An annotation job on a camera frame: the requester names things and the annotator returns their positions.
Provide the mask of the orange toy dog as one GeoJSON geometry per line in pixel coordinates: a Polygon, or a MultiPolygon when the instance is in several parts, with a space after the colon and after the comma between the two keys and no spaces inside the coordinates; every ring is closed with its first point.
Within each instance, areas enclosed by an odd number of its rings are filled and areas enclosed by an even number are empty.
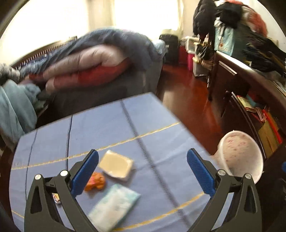
{"type": "Polygon", "coordinates": [[[88,180],[84,190],[91,191],[93,189],[102,190],[105,187],[105,177],[102,173],[93,172],[88,180]]]}

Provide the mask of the white floral trash bin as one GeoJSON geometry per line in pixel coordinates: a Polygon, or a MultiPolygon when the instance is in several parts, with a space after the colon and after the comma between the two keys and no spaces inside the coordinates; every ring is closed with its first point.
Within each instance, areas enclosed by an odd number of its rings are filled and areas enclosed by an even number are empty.
{"type": "Polygon", "coordinates": [[[233,130],[220,140],[213,160],[229,175],[252,176],[254,183],[263,173],[263,156],[256,141],[247,133],[233,130]]]}

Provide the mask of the teal wet wipes pack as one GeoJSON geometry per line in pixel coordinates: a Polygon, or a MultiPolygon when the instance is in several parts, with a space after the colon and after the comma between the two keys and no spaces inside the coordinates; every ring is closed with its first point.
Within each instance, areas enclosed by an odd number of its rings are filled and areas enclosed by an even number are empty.
{"type": "Polygon", "coordinates": [[[140,198],[140,194],[120,184],[114,184],[92,208],[89,220],[98,231],[112,231],[140,198]]]}

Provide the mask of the blue tablecloth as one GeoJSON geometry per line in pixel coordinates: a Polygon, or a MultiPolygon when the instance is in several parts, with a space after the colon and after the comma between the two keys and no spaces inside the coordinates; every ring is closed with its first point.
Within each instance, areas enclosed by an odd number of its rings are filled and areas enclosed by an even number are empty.
{"type": "Polygon", "coordinates": [[[151,93],[118,100],[40,127],[19,140],[9,195],[15,225],[24,229],[26,200],[37,174],[56,176],[99,154],[96,174],[104,188],[84,191],[85,213],[113,186],[139,194],[117,231],[187,231],[209,201],[187,163],[194,148],[210,156],[196,138],[151,93]]]}

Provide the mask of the red book on shelf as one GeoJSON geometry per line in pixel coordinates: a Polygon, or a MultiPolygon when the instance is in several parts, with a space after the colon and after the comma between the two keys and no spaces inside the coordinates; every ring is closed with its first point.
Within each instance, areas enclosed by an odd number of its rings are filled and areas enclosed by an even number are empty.
{"type": "Polygon", "coordinates": [[[262,110],[262,113],[266,117],[267,121],[269,122],[270,127],[271,127],[272,131],[274,132],[274,134],[277,138],[278,143],[281,145],[283,143],[283,140],[282,140],[282,137],[280,136],[278,130],[275,128],[274,121],[271,120],[270,116],[268,115],[268,113],[265,109],[262,110]]]}

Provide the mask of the dark wooden dresser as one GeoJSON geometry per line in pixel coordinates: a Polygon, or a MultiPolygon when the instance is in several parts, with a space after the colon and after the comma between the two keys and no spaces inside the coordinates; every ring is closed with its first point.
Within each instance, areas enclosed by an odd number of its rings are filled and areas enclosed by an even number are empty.
{"type": "Polygon", "coordinates": [[[217,51],[208,98],[224,133],[239,130],[257,142],[264,160],[257,183],[263,231],[285,231],[285,95],[259,72],[217,51]],[[281,145],[263,109],[274,121],[281,145]]]}

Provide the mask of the light blue towel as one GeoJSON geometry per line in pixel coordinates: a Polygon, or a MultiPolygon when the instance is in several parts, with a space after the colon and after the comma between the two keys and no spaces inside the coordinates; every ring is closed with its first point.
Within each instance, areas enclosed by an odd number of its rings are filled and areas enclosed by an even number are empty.
{"type": "Polygon", "coordinates": [[[13,80],[1,86],[1,137],[10,150],[16,148],[21,136],[35,129],[40,92],[34,84],[18,85],[13,80]]]}

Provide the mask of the pink and red comforter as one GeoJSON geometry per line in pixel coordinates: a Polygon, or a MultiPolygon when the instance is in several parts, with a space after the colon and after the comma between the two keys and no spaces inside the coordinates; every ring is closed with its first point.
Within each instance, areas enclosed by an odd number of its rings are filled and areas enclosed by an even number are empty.
{"type": "Polygon", "coordinates": [[[45,83],[48,93],[77,87],[96,87],[117,78],[131,65],[130,59],[116,46],[101,44],[68,55],[39,74],[25,78],[45,83]]]}

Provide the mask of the bed with grey sheet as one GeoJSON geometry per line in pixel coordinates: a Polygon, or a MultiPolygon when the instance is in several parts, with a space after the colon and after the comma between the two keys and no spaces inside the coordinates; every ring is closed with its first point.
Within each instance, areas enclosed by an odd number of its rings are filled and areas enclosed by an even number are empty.
{"type": "Polygon", "coordinates": [[[41,88],[53,120],[157,90],[166,43],[137,32],[97,29],[35,50],[13,63],[41,88]]]}

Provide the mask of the black suitcase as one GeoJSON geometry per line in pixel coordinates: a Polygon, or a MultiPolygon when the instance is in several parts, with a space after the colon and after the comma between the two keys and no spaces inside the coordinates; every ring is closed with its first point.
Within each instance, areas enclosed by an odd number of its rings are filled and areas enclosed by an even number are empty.
{"type": "Polygon", "coordinates": [[[166,44],[167,52],[164,56],[165,62],[169,64],[177,64],[179,54],[178,37],[173,34],[161,34],[159,39],[163,40],[166,44]]]}

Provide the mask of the grey jacket on chair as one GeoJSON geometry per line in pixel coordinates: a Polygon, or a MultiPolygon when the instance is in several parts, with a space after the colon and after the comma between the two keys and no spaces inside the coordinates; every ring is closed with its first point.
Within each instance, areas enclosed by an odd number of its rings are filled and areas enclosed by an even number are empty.
{"type": "Polygon", "coordinates": [[[12,80],[15,83],[20,82],[20,72],[6,64],[0,64],[0,85],[3,85],[7,80],[12,80]]]}

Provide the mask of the pile of dark clothes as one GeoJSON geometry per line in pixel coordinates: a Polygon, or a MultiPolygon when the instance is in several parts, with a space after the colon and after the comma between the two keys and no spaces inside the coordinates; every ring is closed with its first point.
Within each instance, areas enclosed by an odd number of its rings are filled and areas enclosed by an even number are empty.
{"type": "Polygon", "coordinates": [[[242,53],[251,68],[264,73],[277,72],[285,78],[285,52],[269,38],[251,31],[248,26],[239,24],[239,28],[247,40],[242,53]]]}

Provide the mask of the blue patterned duvet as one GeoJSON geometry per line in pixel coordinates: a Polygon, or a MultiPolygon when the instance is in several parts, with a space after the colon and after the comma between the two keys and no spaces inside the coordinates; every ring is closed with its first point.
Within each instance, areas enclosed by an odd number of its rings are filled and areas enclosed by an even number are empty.
{"type": "Polygon", "coordinates": [[[24,77],[29,73],[39,74],[68,55],[100,44],[120,48],[139,70],[147,70],[153,62],[162,60],[167,53],[166,43],[163,40],[153,43],[147,36],[137,32],[108,27],[89,32],[54,50],[46,57],[29,62],[19,68],[20,76],[24,77]]]}

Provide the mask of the hanging black coat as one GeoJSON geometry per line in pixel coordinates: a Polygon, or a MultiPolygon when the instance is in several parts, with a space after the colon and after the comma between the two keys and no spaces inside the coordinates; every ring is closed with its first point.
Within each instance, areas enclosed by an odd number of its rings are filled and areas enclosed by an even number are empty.
{"type": "Polygon", "coordinates": [[[193,15],[193,34],[204,41],[207,35],[209,40],[214,37],[216,5],[212,0],[200,0],[193,15]]]}

